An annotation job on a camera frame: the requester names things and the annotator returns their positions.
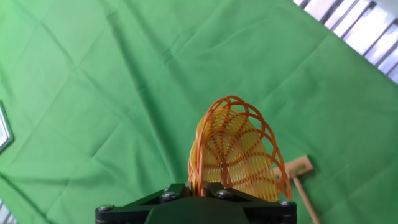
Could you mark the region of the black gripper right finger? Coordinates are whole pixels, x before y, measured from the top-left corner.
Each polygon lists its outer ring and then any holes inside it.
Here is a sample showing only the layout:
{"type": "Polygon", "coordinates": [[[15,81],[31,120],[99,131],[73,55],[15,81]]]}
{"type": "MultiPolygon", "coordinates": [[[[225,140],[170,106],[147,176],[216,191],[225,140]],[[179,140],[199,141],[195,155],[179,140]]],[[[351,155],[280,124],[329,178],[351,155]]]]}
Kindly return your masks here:
{"type": "Polygon", "coordinates": [[[241,208],[249,223],[297,223],[297,204],[289,199],[268,202],[219,182],[206,184],[203,191],[206,197],[241,208]]]}

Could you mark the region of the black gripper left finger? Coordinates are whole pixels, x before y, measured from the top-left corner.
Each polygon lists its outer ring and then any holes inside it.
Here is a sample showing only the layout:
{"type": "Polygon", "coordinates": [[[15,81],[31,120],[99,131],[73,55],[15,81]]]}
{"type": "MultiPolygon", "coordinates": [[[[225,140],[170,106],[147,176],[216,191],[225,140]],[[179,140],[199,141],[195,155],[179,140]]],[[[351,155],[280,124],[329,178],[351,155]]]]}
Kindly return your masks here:
{"type": "Polygon", "coordinates": [[[175,200],[192,196],[192,183],[171,184],[135,202],[117,207],[102,205],[95,210],[96,224],[145,223],[149,213],[156,207],[175,200]]]}

